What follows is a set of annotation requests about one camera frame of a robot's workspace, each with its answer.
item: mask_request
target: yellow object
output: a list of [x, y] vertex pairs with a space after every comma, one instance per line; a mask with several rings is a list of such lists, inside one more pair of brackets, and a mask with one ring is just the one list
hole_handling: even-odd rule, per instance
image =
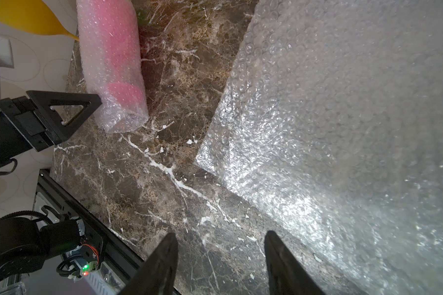
[[0, 22], [36, 35], [66, 35], [79, 41], [42, 0], [0, 0]]

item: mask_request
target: marble surface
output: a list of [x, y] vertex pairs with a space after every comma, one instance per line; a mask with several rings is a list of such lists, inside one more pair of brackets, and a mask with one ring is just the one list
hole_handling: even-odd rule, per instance
[[[150, 120], [106, 134], [90, 118], [57, 146], [51, 176], [143, 259], [169, 232], [182, 294], [267, 294], [264, 235], [275, 230], [329, 294], [362, 294], [320, 254], [194, 159], [256, 1], [134, 1]], [[85, 92], [78, 43], [68, 92]], [[63, 116], [71, 116], [68, 109]]]

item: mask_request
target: black cable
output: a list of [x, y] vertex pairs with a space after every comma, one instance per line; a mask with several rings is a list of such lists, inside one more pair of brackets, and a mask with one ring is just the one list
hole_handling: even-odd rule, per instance
[[92, 251], [92, 253], [94, 253], [95, 257], [97, 258], [97, 266], [100, 265], [100, 256], [97, 248], [95, 248], [93, 245], [90, 245], [85, 240], [84, 241], [81, 240], [80, 243], [82, 244], [82, 246], [88, 247]]
[[31, 211], [31, 210], [24, 210], [24, 211], [18, 211], [18, 212], [13, 212], [13, 213], [7, 214], [4, 217], [0, 218], [0, 221], [8, 219], [8, 218], [18, 217], [18, 216], [35, 216], [35, 217], [41, 218], [48, 225], [52, 224], [52, 221], [51, 221], [51, 219], [49, 219], [49, 217], [47, 217], [43, 213]]
[[8, 175], [16, 169], [16, 167], [18, 165], [18, 161], [16, 159], [10, 159], [10, 162], [8, 162], [7, 164], [9, 164], [11, 162], [14, 162], [12, 170], [11, 171], [0, 171], [0, 176]]
[[[56, 268], [56, 272], [62, 277], [67, 277], [67, 276], [73, 274], [79, 268], [77, 267], [77, 265], [75, 263], [72, 263], [71, 260], [78, 259], [78, 258], [83, 259], [83, 256], [81, 254], [74, 254], [74, 255], [67, 257], [63, 262], [59, 263], [58, 267]], [[71, 269], [71, 270], [64, 270], [63, 269], [64, 266], [69, 268], [69, 267], [71, 267], [71, 265], [74, 265], [75, 268]]]
[[46, 214], [46, 215], [48, 214], [47, 213], [48, 210], [51, 211], [51, 213], [54, 214], [54, 216], [56, 216], [57, 219], [59, 219], [59, 220], [61, 219], [61, 215], [56, 210], [54, 210], [54, 208], [52, 208], [51, 206], [44, 205], [41, 207], [41, 211], [43, 211], [44, 214]]

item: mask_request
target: metal frame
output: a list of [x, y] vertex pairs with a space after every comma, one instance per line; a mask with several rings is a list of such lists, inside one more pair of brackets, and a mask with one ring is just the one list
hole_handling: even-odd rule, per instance
[[[86, 233], [94, 232], [98, 234], [102, 240], [100, 259], [105, 261], [125, 284], [135, 276], [144, 261], [56, 183], [49, 176], [49, 169], [40, 170], [36, 186], [36, 193], [38, 192], [63, 216], [67, 218], [79, 216], [85, 223]], [[180, 295], [176, 289], [174, 289], [173, 294]]]

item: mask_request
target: pink object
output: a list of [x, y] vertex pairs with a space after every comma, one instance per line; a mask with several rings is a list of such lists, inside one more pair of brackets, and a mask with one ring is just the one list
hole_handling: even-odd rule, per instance
[[106, 132], [129, 132], [148, 120], [135, 9], [129, 0], [77, 0], [80, 52], [87, 91], [102, 106]]

